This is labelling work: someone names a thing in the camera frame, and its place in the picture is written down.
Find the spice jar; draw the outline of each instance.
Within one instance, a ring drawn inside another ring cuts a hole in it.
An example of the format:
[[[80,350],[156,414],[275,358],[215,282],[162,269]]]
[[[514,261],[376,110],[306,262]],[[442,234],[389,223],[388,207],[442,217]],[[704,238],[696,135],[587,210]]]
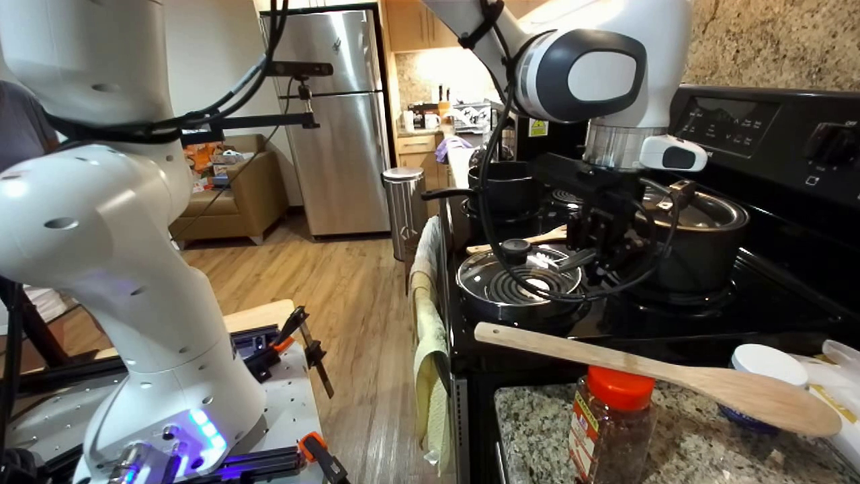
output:
[[[643,480],[653,378],[591,364],[574,397],[571,457],[579,480]]]

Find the trash can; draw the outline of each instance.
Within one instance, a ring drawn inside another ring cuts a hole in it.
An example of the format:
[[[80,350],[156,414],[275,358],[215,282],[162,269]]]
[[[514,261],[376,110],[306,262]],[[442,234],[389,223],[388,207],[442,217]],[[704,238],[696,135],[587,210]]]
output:
[[[423,170],[396,167],[385,170],[388,211],[392,225],[392,249],[398,261],[412,261],[423,237],[428,207],[423,200]]]

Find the couch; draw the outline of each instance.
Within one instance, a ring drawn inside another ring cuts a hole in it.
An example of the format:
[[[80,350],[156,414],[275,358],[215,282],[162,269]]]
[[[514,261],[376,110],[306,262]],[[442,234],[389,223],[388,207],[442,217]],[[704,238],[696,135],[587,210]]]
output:
[[[242,135],[223,140],[223,144],[259,156],[227,167],[228,187],[195,194],[187,211],[169,225],[178,245],[238,237],[263,242],[267,230],[287,210],[279,157],[267,148],[267,140]]]

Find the jar label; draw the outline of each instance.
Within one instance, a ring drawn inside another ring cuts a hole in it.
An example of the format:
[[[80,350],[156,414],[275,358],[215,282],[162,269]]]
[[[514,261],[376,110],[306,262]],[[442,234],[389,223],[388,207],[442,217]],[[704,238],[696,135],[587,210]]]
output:
[[[599,434],[599,422],[591,414],[583,391],[574,394],[574,422],[571,422],[571,460],[582,475],[591,475],[594,442]]]

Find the dish towel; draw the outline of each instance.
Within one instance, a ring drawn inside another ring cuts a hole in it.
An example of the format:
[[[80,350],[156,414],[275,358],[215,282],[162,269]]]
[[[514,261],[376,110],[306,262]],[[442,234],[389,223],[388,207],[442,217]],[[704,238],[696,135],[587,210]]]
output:
[[[410,297],[414,305],[414,409],[416,409],[416,438],[428,463],[445,472],[451,465],[451,414],[446,391],[450,342],[435,309],[435,277],[438,252],[445,249],[442,219],[430,217],[423,229],[416,257],[412,262]]]

